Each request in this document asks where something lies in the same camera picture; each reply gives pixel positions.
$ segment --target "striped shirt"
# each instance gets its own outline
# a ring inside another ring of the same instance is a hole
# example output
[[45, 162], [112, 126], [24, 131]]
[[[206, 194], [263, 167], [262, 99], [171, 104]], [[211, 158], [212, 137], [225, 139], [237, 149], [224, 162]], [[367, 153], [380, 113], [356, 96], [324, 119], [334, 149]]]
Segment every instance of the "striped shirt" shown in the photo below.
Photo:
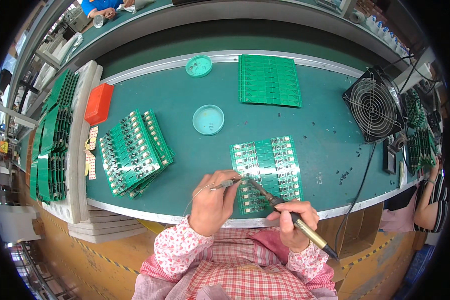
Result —
[[[415, 200], [415, 208], [418, 207], [419, 201], [422, 198], [423, 191], [425, 190], [425, 186], [427, 185], [427, 181], [423, 180], [420, 183], [420, 187], [418, 188], [416, 200]], [[423, 232], [440, 232], [444, 227], [445, 218], [448, 213], [448, 202], [447, 202], [448, 189], [444, 184], [444, 177], [441, 174], [438, 174], [437, 180], [435, 182], [435, 186], [432, 190], [432, 195], [430, 196], [430, 200], [428, 204], [432, 204], [438, 202], [438, 211], [437, 211], [437, 220], [435, 222], [435, 226], [432, 230], [425, 229], [417, 224], [413, 224], [414, 231], [423, 231]]]

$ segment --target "warning sign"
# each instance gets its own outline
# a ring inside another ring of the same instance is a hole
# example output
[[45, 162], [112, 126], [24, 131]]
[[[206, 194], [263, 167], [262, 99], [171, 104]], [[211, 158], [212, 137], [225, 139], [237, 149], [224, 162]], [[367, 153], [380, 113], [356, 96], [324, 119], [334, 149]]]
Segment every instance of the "warning sign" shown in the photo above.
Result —
[[8, 141], [1, 141], [0, 142], [0, 152], [1, 153], [8, 153], [9, 151], [9, 142]]

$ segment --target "red plastic box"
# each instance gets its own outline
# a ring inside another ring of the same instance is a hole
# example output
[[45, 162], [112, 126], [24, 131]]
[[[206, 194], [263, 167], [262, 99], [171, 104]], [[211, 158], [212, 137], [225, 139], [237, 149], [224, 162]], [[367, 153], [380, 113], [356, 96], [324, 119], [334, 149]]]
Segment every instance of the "red plastic box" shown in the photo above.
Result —
[[90, 126], [107, 120], [113, 88], [113, 85], [102, 83], [91, 90], [85, 111], [85, 121], [90, 123]]

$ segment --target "metal fan guard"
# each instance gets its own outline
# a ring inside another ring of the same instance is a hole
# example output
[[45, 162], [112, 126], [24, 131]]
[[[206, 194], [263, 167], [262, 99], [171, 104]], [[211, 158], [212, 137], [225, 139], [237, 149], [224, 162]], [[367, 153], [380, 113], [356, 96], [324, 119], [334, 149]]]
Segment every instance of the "metal fan guard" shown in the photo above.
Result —
[[400, 127], [392, 95], [373, 78], [363, 78], [357, 82], [348, 100], [366, 140], [370, 141], [370, 137], [386, 137], [392, 133], [394, 126]]

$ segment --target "green plastic lid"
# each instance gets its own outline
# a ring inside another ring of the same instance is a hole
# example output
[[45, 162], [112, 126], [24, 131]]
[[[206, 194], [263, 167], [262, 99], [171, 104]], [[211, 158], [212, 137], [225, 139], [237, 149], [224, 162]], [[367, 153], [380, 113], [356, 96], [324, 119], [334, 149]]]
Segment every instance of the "green plastic lid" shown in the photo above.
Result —
[[185, 68], [193, 78], [204, 77], [212, 70], [212, 60], [206, 55], [197, 55], [190, 58]]

